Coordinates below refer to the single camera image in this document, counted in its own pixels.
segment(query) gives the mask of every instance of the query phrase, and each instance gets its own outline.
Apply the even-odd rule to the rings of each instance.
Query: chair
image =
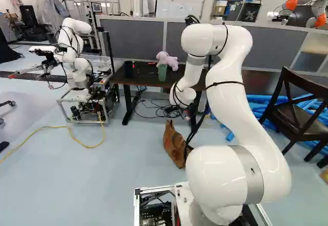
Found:
[[[276,100],[284,84],[287,102],[276,105]],[[303,98],[292,99],[291,86],[295,85],[312,95]],[[320,99],[322,104],[313,113],[298,107],[296,104],[312,99]],[[280,78],[272,98],[265,109],[259,122],[263,124],[267,118],[278,131],[281,131],[291,142],[282,150],[285,155],[288,150],[298,141],[318,140],[319,143],[309,152],[304,161],[310,161],[328,143],[328,127],[320,122],[317,117],[324,110],[328,103],[328,87],[317,84],[313,81],[290,71],[286,67],[281,70]]]
[[[323,168],[327,165],[328,165],[328,156],[326,156],[325,158],[322,158],[319,162],[317,162],[317,166],[319,168]]]
[[[0,103],[0,107],[3,107],[5,105],[10,105],[11,107],[13,107],[16,105],[16,102],[8,100],[6,102]],[[4,123],[4,119],[0,118],[0,125],[3,123]],[[5,149],[8,145],[9,145],[9,142],[7,142],[7,141],[0,142],[0,152],[2,152],[2,150]]]
[[[3,107],[5,105],[10,105],[11,107],[13,107],[13,106],[16,105],[16,102],[8,100],[8,101],[5,101],[3,103],[0,103],[0,107]],[[0,118],[0,125],[3,124],[3,123],[4,123],[4,119]]]

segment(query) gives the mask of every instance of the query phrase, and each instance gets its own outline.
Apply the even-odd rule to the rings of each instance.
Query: desk leg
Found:
[[[190,109],[190,115],[192,116],[190,118],[190,127],[191,127],[192,131],[195,129],[195,127],[197,125],[196,115],[198,112],[198,105],[200,102],[200,97],[201,97],[201,91],[196,91],[196,98],[194,99],[194,103],[192,104],[191,109]]]
[[[124,88],[124,95],[125,95],[125,104],[127,106],[127,112],[123,118],[122,125],[128,125],[129,120],[134,112],[134,108],[138,104],[138,101],[140,99],[140,93],[137,92],[136,96],[133,98],[131,102],[131,91],[130,91],[130,85],[123,85]]]

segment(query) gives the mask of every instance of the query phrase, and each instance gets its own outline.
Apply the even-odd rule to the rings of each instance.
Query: black strap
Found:
[[[175,84],[174,84],[174,86],[173,86],[173,100],[174,100],[174,102],[175,102],[175,104],[177,105],[177,106],[179,106],[180,104],[182,104],[182,105],[184,105],[184,106],[186,106],[186,107],[188,107],[189,105],[186,105],[185,103],[183,103],[179,98],[178,98],[178,96],[177,96],[177,94],[176,94],[176,92],[175,92],[175,90],[176,89],[178,89],[180,92],[182,92],[179,88],[178,88],[178,86],[177,86],[177,84],[178,84],[178,82],[176,82]]]
[[[227,26],[226,26],[226,24],[225,23],[222,23],[222,25],[224,25],[225,26],[225,29],[226,29],[226,31],[227,31],[227,35],[226,35],[226,37],[225,37],[225,41],[224,41],[224,44],[223,44],[223,47],[221,48],[221,50],[220,50],[220,52],[218,52],[217,54],[215,54],[215,55],[219,55],[222,51],[223,51],[223,49],[224,49],[224,47],[226,46],[226,44],[227,44],[227,40],[228,40],[228,35],[229,35],[229,31],[228,31],[228,28],[227,28]]]
[[[241,84],[241,85],[244,85],[243,83],[241,83],[239,81],[221,81],[219,83],[213,83],[213,84],[207,86],[206,90],[209,89],[210,87],[217,86],[217,85],[220,85],[220,84]]]

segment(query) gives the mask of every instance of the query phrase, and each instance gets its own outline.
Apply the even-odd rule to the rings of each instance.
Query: pink stuffed toy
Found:
[[[178,70],[178,57],[171,57],[167,52],[161,51],[156,55],[156,59],[159,60],[156,67],[159,67],[159,65],[168,65],[172,67],[172,71]]]

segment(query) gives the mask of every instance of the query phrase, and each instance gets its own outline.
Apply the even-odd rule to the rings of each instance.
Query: black desk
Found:
[[[122,125],[128,124],[134,112],[134,108],[140,99],[140,93],[137,93],[133,100],[131,100],[130,85],[171,88],[176,81],[183,77],[185,68],[185,65],[179,65],[179,70],[176,72],[168,68],[165,81],[159,81],[157,74],[158,68],[156,67],[156,64],[150,65],[147,62],[134,62],[133,78],[125,78],[123,66],[118,71],[116,71],[115,74],[110,78],[110,82],[115,84],[123,84],[124,87],[127,112],[123,118]],[[196,90],[197,93],[190,112],[190,115],[192,116],[190,119],[192,128],[196,125],[196,113],[201,97],[201,92],[205,90],[205,75],[206,70],[203,70],[198,84],[192,87],[194,90]]]

